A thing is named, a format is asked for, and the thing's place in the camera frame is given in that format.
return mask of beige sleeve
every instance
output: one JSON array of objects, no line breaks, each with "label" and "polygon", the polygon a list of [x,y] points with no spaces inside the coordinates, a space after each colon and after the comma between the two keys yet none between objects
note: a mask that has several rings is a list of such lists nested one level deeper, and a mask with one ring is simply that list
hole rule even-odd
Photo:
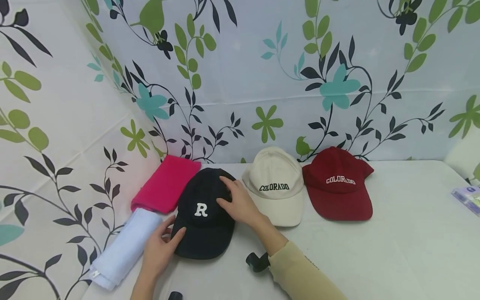
[{"label": "beige sleeve", "polygon": [[270,260],[270,272],[292,300],[346,300],[342,292],[291,241]]}]

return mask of white baseball cap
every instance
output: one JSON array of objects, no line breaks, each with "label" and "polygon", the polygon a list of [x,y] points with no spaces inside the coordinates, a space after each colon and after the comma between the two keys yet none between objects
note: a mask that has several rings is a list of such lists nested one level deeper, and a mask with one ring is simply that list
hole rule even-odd
[{"label": "white baseball cap", "polygon": [[278,147],[261,150],[242,175],[260,212],[274,226],[291,227],[303,215],[303,175],[300,164]]}]

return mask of light blue towel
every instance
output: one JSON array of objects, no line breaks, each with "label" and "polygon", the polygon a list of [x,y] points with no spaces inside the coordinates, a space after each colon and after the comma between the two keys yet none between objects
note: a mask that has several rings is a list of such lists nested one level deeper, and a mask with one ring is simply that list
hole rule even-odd
[{"label": "light blue towel", "polygon": [[90,279],[112,291],[127,276],[144,251],[152,232],[162,223],[154,212],[137,208],[120,234],[90,266]]}]

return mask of black object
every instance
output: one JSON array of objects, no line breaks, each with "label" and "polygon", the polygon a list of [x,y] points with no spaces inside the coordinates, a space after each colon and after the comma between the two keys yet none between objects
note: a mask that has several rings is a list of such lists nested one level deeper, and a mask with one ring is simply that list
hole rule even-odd
[{"label": "black object", "polygon": [[250,266],[250,269],[255,273],[259,273],[270,266],[270,261],[268,260],[268,253],[265,252],[262,257],[258,258],[255,253],[250,253],[247,256],[245,262]]},{"label": "black object", "polygon": [[235,221],[218,205],[216,199],[232,202],[232,198],[220,176],[235,180],[222,169],[205,168],[185,186],[178,201],[172,237],[182,227],[186,227],[187,231],[175,250],[176,255],[212,259],[221,255],[230,244]]},{"label": "black object", "polygon": [[179,292],[171,292],[168,300],[182,300],[183,295]]}]

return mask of folded pink cloth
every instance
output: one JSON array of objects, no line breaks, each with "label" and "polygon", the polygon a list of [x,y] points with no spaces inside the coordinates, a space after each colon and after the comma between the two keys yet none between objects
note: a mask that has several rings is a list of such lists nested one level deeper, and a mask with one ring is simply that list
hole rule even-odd
[{"label": "folded pink cloth", "polygon": [[152,177],[133,198],[131,209],[141,207],[168,214],[175,210],[187,182],[200,170],[200,162],[167,155]]}]

